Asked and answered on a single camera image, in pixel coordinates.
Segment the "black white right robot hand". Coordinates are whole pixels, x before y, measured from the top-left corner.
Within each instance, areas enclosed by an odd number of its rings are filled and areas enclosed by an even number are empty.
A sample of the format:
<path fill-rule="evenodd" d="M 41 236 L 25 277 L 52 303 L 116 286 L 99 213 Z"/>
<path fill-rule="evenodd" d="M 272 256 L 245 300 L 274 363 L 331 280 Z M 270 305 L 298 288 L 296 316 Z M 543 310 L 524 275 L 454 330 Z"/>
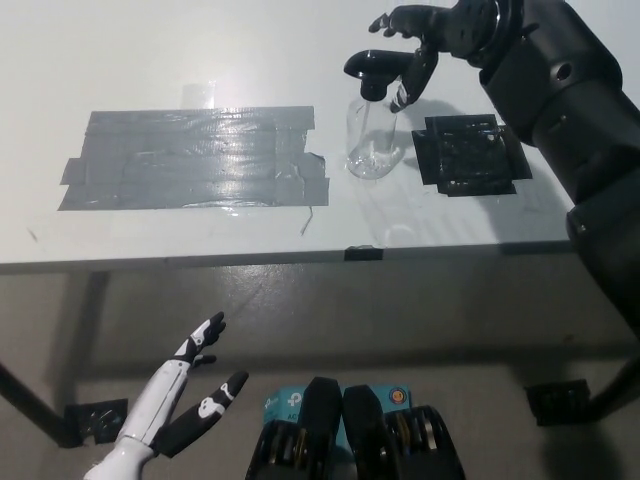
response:
<path fill-rule="evenodd" d="M 500 20 L 494 1 L 459 1 L 451 8 L 403 5 L 376 18 L 371 33 L 385 37 L 397 34 L 417 38 L 420 46 L 409 67 L 399 75 L 400 85 L 390 110 L 399 113 L 414 104 L 424 92 L 441 53 L 469 60 L 491 43 Z"/>

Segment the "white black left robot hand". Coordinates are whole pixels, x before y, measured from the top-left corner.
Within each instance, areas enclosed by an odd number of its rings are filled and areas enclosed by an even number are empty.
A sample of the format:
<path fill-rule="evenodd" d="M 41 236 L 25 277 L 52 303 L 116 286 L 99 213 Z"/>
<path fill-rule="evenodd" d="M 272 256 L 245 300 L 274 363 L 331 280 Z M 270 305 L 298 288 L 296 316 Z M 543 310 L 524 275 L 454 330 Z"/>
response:
<path fill-rule="evenodd" d="M 202 351 L 219 340 L 225 327 L 222 312 L 205 320 L 156 370 L 128 414 L 113 449 L 91 467 L 86 479 L 140 479 L 152 459 L 175 457 L 223 417 L 248 380 L 246 371 L 234 373 L 179 417 L 172 415 L 189 373 L 216 361 Z"/>

